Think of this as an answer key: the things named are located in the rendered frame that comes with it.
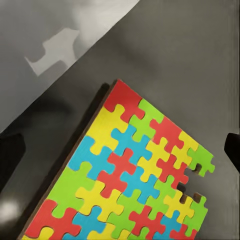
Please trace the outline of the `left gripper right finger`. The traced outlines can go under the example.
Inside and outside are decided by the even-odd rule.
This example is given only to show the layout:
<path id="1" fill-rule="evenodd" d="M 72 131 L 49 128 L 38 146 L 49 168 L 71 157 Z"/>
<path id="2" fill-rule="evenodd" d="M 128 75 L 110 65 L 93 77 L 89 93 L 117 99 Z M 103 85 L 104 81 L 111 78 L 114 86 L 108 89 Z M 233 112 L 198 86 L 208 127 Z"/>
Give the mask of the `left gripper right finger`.
<path id="1" fill-rule="evenodd" d="M 228 133 L 225 140 L 224 151 L 240 173 L 240 135 Z"/>

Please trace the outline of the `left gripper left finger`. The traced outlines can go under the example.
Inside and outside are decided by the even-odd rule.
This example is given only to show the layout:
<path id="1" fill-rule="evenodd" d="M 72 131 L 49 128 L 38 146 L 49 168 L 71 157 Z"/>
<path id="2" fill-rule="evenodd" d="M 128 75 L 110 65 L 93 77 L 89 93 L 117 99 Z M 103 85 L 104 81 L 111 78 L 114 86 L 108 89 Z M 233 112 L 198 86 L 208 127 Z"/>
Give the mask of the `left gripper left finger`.
<path id="1" fill-rule="evenodd" d="M 26 152 L 21 133 L 0 138 L 0 193 Z"/>

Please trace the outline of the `jigsaw puzzle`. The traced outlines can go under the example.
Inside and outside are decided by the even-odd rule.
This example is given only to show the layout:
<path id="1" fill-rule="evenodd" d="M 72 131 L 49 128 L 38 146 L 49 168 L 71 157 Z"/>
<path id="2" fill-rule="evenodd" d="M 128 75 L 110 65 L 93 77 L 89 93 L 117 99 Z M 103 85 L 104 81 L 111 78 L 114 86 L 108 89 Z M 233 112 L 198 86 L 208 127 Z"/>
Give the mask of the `jigsaw puzzle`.
<path id="1" fill-rule="evenodd" d="M 17 240 L 194 240 L 207 198 L 177 186 L 213 157 L 114 80 Z"/>

